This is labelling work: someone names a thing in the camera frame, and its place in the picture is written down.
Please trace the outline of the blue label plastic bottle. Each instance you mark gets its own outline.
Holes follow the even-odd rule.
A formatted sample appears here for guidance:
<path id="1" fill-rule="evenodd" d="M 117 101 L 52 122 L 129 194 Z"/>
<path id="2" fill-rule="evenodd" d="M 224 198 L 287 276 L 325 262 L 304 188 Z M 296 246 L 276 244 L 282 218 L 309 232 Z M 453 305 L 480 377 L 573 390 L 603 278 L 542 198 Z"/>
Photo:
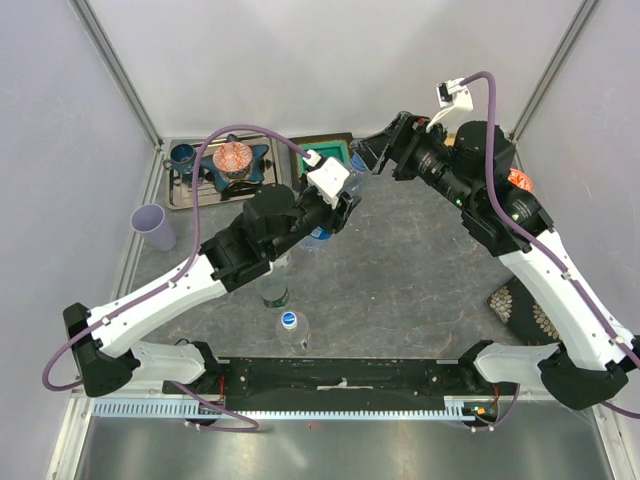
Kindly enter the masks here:
<path id="1" fill-rule="evenodd" d="M 349 193 L 351 196 L 361 195 L 364 189 L 364 185 L 366 184 L 368 172 L 358 172 L 355 171 L 350 164 L 347 166 L 349 170 L 349 178 L 346 180 L 345 191 Z M 327 241 L 332 237 L 332 234 L 325 232 L 322 228 L 318 227 L 312 231 L 312 233 L 305 238 L 300 248 L 307 251 L 317 251 L 323 248 Z"/>

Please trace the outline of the white cap clear bottle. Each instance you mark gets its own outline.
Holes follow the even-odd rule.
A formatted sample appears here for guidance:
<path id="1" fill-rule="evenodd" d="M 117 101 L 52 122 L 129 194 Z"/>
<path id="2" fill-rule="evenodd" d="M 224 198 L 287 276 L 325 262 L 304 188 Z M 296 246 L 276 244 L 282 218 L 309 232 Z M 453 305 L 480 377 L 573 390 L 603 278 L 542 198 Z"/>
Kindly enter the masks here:
<path id="1" fill-rule="evenodd" d="M 273 271 L 284 271 L 288 268 L 291 261 L 291 254 L 289 251 L 283 253 L 271 262 Z"/>

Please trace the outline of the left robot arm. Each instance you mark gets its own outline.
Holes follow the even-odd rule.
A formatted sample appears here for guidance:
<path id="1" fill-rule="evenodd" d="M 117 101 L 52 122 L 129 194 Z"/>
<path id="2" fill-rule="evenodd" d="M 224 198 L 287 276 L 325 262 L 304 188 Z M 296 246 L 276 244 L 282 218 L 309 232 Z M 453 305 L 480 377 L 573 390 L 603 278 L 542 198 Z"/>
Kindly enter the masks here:
<path id="1" fill-rule="evenodd" d="M 228 227 L 199 247 L 194 259 L 109 304 L 67 307 L 68 333 L 90 331 L 72 347 L 85 393 L 101 397 L 131 382 L 179 382 L 198 393 L 211 392 L 220 368 L 206 343 L 154 344 L 145 336 L 266 275 L 314 229 L 339 232 L 360 201 L 342 192 L 330 205 L 314 187 L 300 195 L 285 185 L 263 187 Z"/>

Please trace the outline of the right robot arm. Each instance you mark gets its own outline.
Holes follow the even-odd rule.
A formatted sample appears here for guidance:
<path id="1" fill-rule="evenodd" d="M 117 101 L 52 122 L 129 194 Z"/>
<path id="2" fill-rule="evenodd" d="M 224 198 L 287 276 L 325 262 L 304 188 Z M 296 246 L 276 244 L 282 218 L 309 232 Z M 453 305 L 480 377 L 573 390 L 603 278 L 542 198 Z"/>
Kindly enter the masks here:
<path id="1" fill-rule="evenodd" d="M 452 145 L 446 135 L 442 123 L 402 111 L 351 149 L 371 173 L 392 163 L 395 180 L 419 178 L 454 205 L 559 334 L 540 346 L 486 344 L 458 368 L 460 386 L 473 394 L 500 382 L 540 386 L 574 410 L 609 402 L 639 366 L 638 337 L 594 294 L 535 195 L 509 181 L 515 147 L 502 130 L 469 121 Z"/>

